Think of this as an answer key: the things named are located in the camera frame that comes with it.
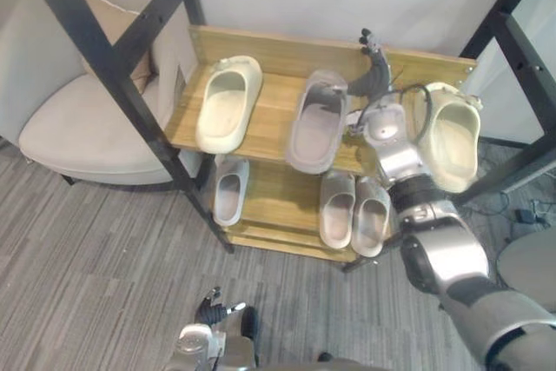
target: black cable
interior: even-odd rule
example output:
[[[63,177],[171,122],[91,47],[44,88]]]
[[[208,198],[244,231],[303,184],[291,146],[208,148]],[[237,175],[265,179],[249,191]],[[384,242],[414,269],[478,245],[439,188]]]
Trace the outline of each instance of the black cable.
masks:
[[[548,209],[546,211],[548,211],[552,206],[556,204],[556,202],[543,202],[542,200],[538,200],[538,199],[535,199],[535,201],[539,204],[547,204]]]
[[[500,210],[495,210],[493,212],[486,212],[484,210],[479,210],[479,209],[474,209],[474,208],[468,208],[468,209],[471,209],[474,213],[476,213],[478,215],[483,215],[483,216],[503,215],[506,219],[513,222],[511,219],[509,219],[508,217],[506,217],[504,215],[504,212],[507,210],[507,208],[510,207],[510,196],[507,195],[507,193],[504,193],[503,191],[500,191],[500,200],[501,201],[505,200],[506,202],[502,203],[502,208]]]
[[[425,122],[423,123],[423,126],[420,129],[419,134],[414,138],[414,144],[416,145],[420,142],[421,139],[423,139],[423,136],[425,136],[428,127],[431,124],[431,118],[433,117],[433,99],[431,97],[431,92],[427,89],[426,86],[424,86],[423,84],[416,83],[404,88],[400,92],[400,104],[403,103],[403,95],[405,95],[409,90],[414,90],[414,89],[423,90],[425,92],[425,100],[427,102],[427,114],[425,116]]]
[[[218,354],[216,355],[215,363],[213,364],[211,371],[216,371],[218,369],[218,361],[220,360],[221,354],[222,348],[218,349]]]

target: slipper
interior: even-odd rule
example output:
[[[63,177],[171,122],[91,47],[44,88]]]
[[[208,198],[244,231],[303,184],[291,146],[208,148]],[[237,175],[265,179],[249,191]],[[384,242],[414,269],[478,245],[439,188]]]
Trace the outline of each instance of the slipper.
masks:
[[[195,139],[210,154],[238,148],[262,85],[259,63],[250,56],[220,60],[209,78],[197,120]]]
[[[332,166],[349,111],[347,86],[329,70],[317,70],[307,80],[286,149],[286,161],[298,171],[320,174]]]
[[[329,171],[321,182],[321,239],[330,248],[344,248],[351,239],[355,180],[351,174]]]
[[[357,182],[357,202],[351,246],[360,255],[373,257],[382,251],[390,216],[390,196],[371,177]]]
[[[436,184],[445,191],[460,193],[477,174],[479,141],[479,99],[460,93],[445,83],[427,85],[433,101],[431,121],[418,143]],[[417,101],[414,108],[416,126],[423,126],[426,105]]]
[[[218,163],[213,217],[220,226],[240,221],[248,179],[249,161],[245,158],[224,156]]]

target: wooden shelf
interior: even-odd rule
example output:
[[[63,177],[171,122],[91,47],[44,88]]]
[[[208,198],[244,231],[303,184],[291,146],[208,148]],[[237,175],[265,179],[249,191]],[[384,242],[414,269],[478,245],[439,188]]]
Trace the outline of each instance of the wooden shelf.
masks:
[[[197,68],[166,128],[166,136],[177,148],[199,149],[195,142],[195,127],[210,75],[210,66]],[[285,163],[290,126],[304,89],[303,78],[264,73],[261,93],[245,139],[232,154],[258,161]],[[373,175],[375,160],[374,151],[363,141],[344,136],[334,167]]]
[[[254,34],[239,30],[191,27],[191,39],[199,65],[188,80],[182,98],[165,133],[177,148],[198,150],[195,128],[211,67],[230,56],[255,58],[263,69],[261,93],[242,145],[233,154],[250,160],[250,176],[242,221],[227,228],[229,240],[238,245],[290,254],[350,262],[350,248],[331,249],[319,236],[321,178],[294,171],[285,163],[290,126],[295,119],[307,77],[317,69],[335,70],[347,81],[368,69],[368,58],[357,43]],[[386,48],[397,76],[396,87],[413,83],[463,83],[476,62],[465,58]],[[410,136],[414,126],[411,109],[415,97],[404,100]],[[364,106],[353,100],[352,108]],[[342,138],[333,167],[359,175],[374,176],[376,155],[362,140]]]

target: chair cushion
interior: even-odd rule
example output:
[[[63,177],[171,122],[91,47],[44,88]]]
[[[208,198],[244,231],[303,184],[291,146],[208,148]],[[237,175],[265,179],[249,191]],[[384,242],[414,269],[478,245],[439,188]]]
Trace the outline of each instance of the chair cushion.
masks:
[[[496,268],[511,288],[528,295],[556,314],[556,229],[533,232],[513,241],[501,252]]]
[[[155,114],[157,93],[158,77],[142,95]],[[66,84],[36,111],[19,146],[28,158],[58,172],[82,173],[79,178],[165,172],[108,91],[88,74]]]
[[[133,23],[139,13],[125,10],[108,0],[86,0],[90,9],[95,15],[96,20],[103,28],[104,34],[111,44],[116,43],[118,38],[123,32]],[[89,74],[95,74],[89,63],[83,60],[83,67]],[[145,53],[135,69],[131,72],[131,80],[137,87],[139,93],[143,93],[147,84],[147,79],[150,76],[150,60],[149,53]]]

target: wooden shelf edge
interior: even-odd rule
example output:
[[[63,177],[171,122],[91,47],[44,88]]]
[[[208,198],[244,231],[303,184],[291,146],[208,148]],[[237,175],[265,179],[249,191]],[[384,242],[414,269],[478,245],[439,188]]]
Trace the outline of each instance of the wooden shelf edge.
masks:
[[[321,178],[252,162],[242,220],[318,236]]]
[[[294,255],[311,256],[313,258],[320,258],[322,260],[336,261],[336,262],[351,262],[356,256],[350,253],[334,254],[325,249],[303,247],[301,245],[292,245],[291,243],[273,242],[257,238],[250,238],[240,235],[228,234],[228,238],[234,245],[242,245],[245,247],[268,249],[271,251],[286,252]]]
[[[254,40],[273,40],[278,42],[284,43],[302,43],[306,45],[314,45],[317,47],[333,47],[333,48],[341,48],[346,50],[359,50],[361,47],[358,43],[349,42],[349,41],[340,41],[334,39],[325,39],[325,38],[309,38],[303,36],[288,36],[288,35],[280,35],[274,34],[269,32],[251,32],[248,30],[232,30],[227,28],[221,28],[216,26],[208,26],[208,25],[190,25],[189,26],[189,34],[193,38],[199,38],[200,36],[238,36],[238,37],[245,37],[247,39],[254,39]],[[419,56],[422,58],[433,59],[433,60],[440,60],[443,62],[451,62],[451,63],[463,63],[467,66],[475,67],[477,65],[477,61],[473,60],[472,58],[463,58],[459,56],[444,56],[442,54],[434,53],[434,52],[427,52],[427,51],[418,51],[418,50],[410,50],[410,49],[402,49],[402,48],[395,48],[395,47],[388,47],[385,45],[384,49],[388,54],[398,55],[398,56]]]

